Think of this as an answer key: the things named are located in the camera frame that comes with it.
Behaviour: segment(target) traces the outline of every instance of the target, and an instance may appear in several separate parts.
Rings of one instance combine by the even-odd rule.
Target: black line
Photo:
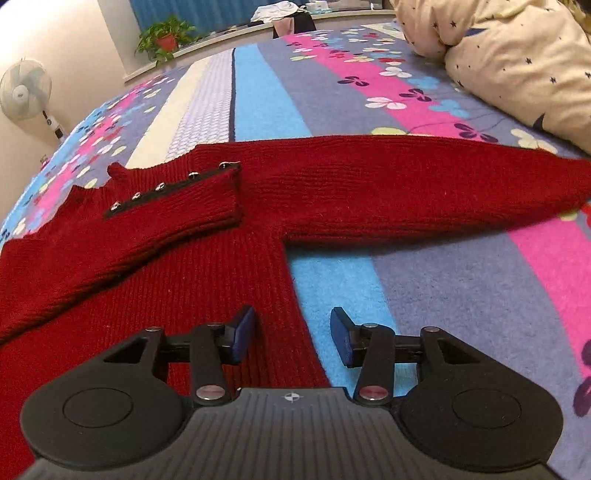
[[[230,97],[230,116],[228,124],[228,141],[236,141],[236,49],[232,49],[232,96]]]

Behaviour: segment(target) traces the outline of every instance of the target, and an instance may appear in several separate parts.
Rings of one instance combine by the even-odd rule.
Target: red sweater
[[[241,171],[178,184],[223,161],[240,161]],[[114,164],[109,175],[100,189],[74,187],[51,222],[0,256],[2,480],[32,461],[18,424],[27,396],[149,325],[183,333],[251,304],[259,329],[247,359],[227,370],[230,384],[326,386],[286,245],[507,228],[591,197],[586,161],[426,137],[200,145],[145,170]],[[157,197],[144,201],[148,192]],[[185,393],[187,380],[172,371],[170,383]]]

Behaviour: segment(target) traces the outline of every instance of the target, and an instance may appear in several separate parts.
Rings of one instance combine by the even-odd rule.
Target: electric fan
[[[0,80],[0,106],[13,122],[32,118],[40,113],[60,143],[65,140],[55,117],[46,112],[51,95],[51,77],[35,60],[21,60],[10,67]]]

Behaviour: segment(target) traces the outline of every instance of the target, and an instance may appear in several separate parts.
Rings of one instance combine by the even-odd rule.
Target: white wall
[[[98,2],[125,72],[133,73],[149,63],[146,52],[135,53],[140,30],[129,0],[98,0]]]
[[[97,0],[9,0],[0,8],[0,31],[0,74],[23,57],[40,61],[53,80],[49,110],[67,132],[124,89]],[[58,143],[42,116],[14,124],[1,112],[0,142],[2,222]]]

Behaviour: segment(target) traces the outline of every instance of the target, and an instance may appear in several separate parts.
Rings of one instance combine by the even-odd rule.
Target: bed
[[[98,107],[27,187],[0,245],[50,221],[72,185],[104,185],[115,161],[145,168],[198,143],[335,134],[438,135],[584,156],[470,96],[441,65],[415,56],[395,23],[320,30],[170,69]],[[358,375],[330,340],[333,306],[403,335],[440,326],[555,396],[564,430],[550,465],[567,479],[589,480],[588,215],[591,205],[516,231],[406,248],[290,251],[331,383],[351,390]],[[410,365],[397,366],[398,394],[415,382]]]

